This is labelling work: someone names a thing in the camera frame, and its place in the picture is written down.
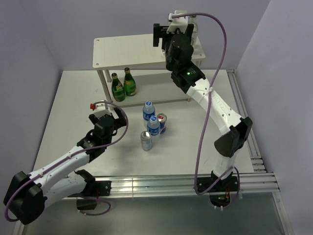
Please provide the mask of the silver can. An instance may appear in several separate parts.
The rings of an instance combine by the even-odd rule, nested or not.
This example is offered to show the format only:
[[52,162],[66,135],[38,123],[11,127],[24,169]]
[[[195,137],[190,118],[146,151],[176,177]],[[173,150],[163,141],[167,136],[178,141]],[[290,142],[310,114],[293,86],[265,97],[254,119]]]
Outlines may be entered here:
[[148,131],[143,131],[140,134],[141,147],[144,151],[149,151],[152,148],[152,137]]

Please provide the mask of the water bottle blue label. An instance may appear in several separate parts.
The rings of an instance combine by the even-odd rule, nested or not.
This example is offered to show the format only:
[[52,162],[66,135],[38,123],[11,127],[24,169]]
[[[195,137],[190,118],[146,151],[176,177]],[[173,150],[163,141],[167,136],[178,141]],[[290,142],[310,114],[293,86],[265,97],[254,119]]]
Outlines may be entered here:
[[151,134],[152,141],[158,142],[160,137],[160,122],[156,116],[151,116],[147,122],[147,131]]
[[142,114],[143,114],[143,124],[144,127],[147,127],[147,123],[150,120],[151,116],[155,116],[155,107],[151,101],[146,101],[143,109],[142,109]]

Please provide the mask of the red bull can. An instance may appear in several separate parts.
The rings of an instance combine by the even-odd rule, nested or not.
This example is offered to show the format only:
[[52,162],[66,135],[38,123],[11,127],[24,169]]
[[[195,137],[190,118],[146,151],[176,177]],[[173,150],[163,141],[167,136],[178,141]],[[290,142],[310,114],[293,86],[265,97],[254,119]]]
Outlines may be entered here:
[[160,123],[160,134],[164,134],[166,132],[167,116],[164,113],[160,113],[157,115],[157,119]]

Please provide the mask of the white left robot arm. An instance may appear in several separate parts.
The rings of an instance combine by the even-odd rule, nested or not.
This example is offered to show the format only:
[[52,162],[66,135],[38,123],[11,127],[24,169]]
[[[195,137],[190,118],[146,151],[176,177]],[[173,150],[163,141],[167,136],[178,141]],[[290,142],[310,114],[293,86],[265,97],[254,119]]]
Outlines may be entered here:
[[101,188],[95,177],[80,167],[91,163],[113,145],[112,138],[119,128],[128,128],[126,113],[119,107],[114,111],[117,118],[109,111],[102,116],[91,114],[89,119],[94,128],[59,159],[28,174],[20,171],[14,175],[3,200],[7,221],[27,225],[50,205],[68,196],[99,201]]

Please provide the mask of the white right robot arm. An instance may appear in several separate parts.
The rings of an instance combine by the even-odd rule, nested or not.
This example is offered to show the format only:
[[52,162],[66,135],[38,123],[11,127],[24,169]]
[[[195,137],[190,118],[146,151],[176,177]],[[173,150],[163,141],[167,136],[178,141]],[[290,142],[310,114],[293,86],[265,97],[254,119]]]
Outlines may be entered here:
[[165,51],[166,69],[171,79],[185,94],[195,100],[217,125],[221,136],[214,142],[218,157],[211,173],[214,190],[224,190],[233,180],[235,158],[244,146],[251,128],[252,120],[243,118],[235,112],[213,89],[204,73],[192,62],[194,52],[191,46],[193,25],[153,26],[153,46]]

